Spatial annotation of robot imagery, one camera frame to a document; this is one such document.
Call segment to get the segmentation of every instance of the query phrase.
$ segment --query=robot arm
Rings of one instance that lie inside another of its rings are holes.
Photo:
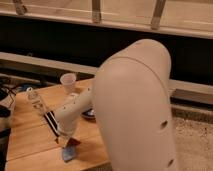
[[[58,124],[58,132],[64,138],[71,138],[77,127],[77,119],[84,111],[92,108],[91,86],[86,88],[79,96],[67,101],[54,111]]]
[[[110,57],[91,87],[54,111],[61,136],[72,137],[77,117],[91,108],[113,170],[177,171],[168,94],[170,55],[140,40]]]

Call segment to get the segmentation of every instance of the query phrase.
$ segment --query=small object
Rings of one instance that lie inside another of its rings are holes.
[[[64,86],[67,94],[73,93],[75,91],[76,74],[66,73],[61,76],[60,82]]]
[[[81,116],[88,120],[95,120],[94,110],[89,109],[81,114]]]
[[[42,97],[32,87],[27,89],[28,99],[32,103],[33,107],[38,111],[39,115],[43,116],[48,112],[48,109],[42,99]]]
[[[67,146],[62,148],[62,159],[68,162],[76,157],[75,146]]]

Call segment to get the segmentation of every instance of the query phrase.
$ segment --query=wooden table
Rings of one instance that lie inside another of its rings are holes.
[[[91,80],[77,82],[76,91],[82,91],[90,82]],[[38,89],[38,92],[51,109],[57,108],[66,97],[61,85]],[[11,124],[6,171],[77,171],[108,161],[97,124],[80,118],[75,133],[75,138],[81,141],[77,146],[78,156],[65,163],[61,158],[61,148],[55,142],[55,135],[45,119],[37,115],[25,92],[16,96]]]

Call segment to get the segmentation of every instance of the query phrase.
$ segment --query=white cup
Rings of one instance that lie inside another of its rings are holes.
[[[67,94],[73,93],[75,91],[76,74],[63,74],[60,78],[60,82],[64,86]]]

